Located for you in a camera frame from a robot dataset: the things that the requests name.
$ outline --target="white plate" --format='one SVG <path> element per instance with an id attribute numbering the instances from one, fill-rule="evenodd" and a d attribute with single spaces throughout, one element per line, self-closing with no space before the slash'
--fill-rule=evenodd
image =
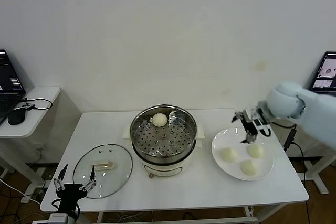
<path id="1" fill-rule="evenodd" d="M 246 180 L 260 180 L 265 178 L 273 169 L 273 155 L 268 146 L 257 137 L 254 143 L 260 144 L 265 149 L 265 154 L 262 158 L 253 158 L 247 152 L 247 147 L 249 144 L 241 144 L 240 142 L 245 139 L 246 132 L 241 128 L 230 128 L 226 130 L 222 130 L 219 132 L 211 144 L 212 155 L 215 158 L 216 163 L 220 166 L 220 168 L 231 176 Z M 234 163 L 226 162 L 221 157 L 221 150 L 223 148 L 231 147 L 234 148 L 237 153 L 237 161 Z M 258 173 L 255 176 L 249 176 L 242 172 L 239 167 L 240 162 L 250 159 L 254 162 L 256 168 L 258 169 Z"/>

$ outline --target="steamed bun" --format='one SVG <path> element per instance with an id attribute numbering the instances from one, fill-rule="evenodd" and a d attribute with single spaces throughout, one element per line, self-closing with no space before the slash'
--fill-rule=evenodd
<path id="1" fill-rule="evenodd" d="M 252 160 L 245 160 L 240 163 L 240 169 L 249 176 L 257 175 L 257 169 Z"/>
<path id="2" fill-rule="evenodd" d="M 157 113 L 153 116 L 153 124 L 156 127 L 162 127 L 165 126 L 167 123 L 167 117 L 165 114 Z"/>
<path id="3" fill-rule="evenodd" d="M 220 156 L 222 157 L 224 161 L 230 162 L 230 163 L 235 162 L 238 157 L 238 153 L 236 152 L 234 148 L 224 148 L 222 149 L 220 154 L 221 154 Z"/>
<path id="4" fill-rule="evenodd" d="M 251 157 L 261 158 L 265 154 L 264 148 L 260 144 L 252 144 L 247 147 L 247 152 Z"/>

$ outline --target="laptop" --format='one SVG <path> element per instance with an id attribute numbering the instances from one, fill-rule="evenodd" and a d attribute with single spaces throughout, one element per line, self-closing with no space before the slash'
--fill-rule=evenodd
<path id="1" fill-rule="evenodd" d="M 26 94 L 4 49 L 0 49 L 0 124 Z"/>

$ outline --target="wooden floor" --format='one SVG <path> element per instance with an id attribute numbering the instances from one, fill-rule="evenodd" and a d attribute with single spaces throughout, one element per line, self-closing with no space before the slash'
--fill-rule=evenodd
<path id="1" fill-rule="evenodd" d="M 302 162 L 292 162 L 294 167 L 298 172 L 302 171 Z M 55 172 L 55 167 L 50 167 L 47 169 L 44 179 L 50 179 Z M 329 194 L 321 195 L 316 189 L 313 182 L 307 182 L 306 187 L 310 195 L 308 201 L 309 213 L 311 224 L 332 224 L 336 223 L 336 167 L 329 166 L 323 172 L 320 173 L 324 183 L 326 184 Z M 14 174 L 7 175 L 6 182 L 13 187 L 24 191 L 28 186 L 28 180 L 21 174 L 15 172 Z M 0 193 L 9 196 L 9 189 L 5 185 L 0 186 Z M 20 196 L 19 193 L 12 190 L 12 197 Z M 28 204 L 20 204 L 20 199 L 13 198 L 9 202 L 9 198 L 0 195 L 0 215 L 4 214 L 14 214 L 16 213 L 18 207 L 18 216 L 23 218 L 27 215 L 34 213 L 33 215 L 25 218 L 21 221 L 21 224 L 31 223 L 33 220 L 43 220 L 48 218 L 49 214 L 45 214 L 39 210 L 39 206 L 30 202 Z M 257 213 L 262 207 L 255 207 L 254 212 Z M 127 212 L 127 213 L 107 213 L 104 215 L 103 222 L 115 223 L 118 222 L 120 216 L 138 214 L 137 212 Z M 226 208 L 226 209 L 200 209 L 200 210 L 173 210 L 173 211 L 154 211 L 153 220 L 154 221 L 165 221 L 165 220 L 186 220 L 193 219 L 193 216 L 197 219 L 209 219 L 209 218 L 227 218 L 227 217 L 241 217 L 244 215 L 243 208 Z M 96 213 L 88 213 L 85 216 L 90 219 L 93 223 L 97 221 Z M 143 212 L 136 217 L 133 217 L 134 221 L 151 221 L 151 212 Z M 14 220 L 14 215 L 6 216 L 2 219 L 0 224 L 13 224 L 18 219 Z M 126 219 L 126 222 L 132 222 L 131 219 Z M 303 203 L 291 204 L 285 206 L 282 210 L 275 213 L 273 216 L 268 218 L 262 224 L 306 224 L 308 223 L 306 206 Z"/>

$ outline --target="pot handle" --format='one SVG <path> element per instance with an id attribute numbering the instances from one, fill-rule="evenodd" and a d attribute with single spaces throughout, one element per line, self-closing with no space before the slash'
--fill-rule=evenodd
<path id="1" fill-rule="evenodd" d="M 130 127 L 131 127 L 131 125 L 128 125 L 125 128 L 124 133 L 122 134 L 122 138 L 126 140 L 127 145 L 129 145 L 129 146 L 132 145 L 131 135 L 130 135 Z"/>
<path id="2" fill-rule="evenodd" d="M 204 140 L 204 139 L 205 139 L 205 136 L 204 136 L 203 125 L 198 124 L 197 125 L 196 137 L 195 137 L 197 148 L 202 148 L 202 140 Z"/>

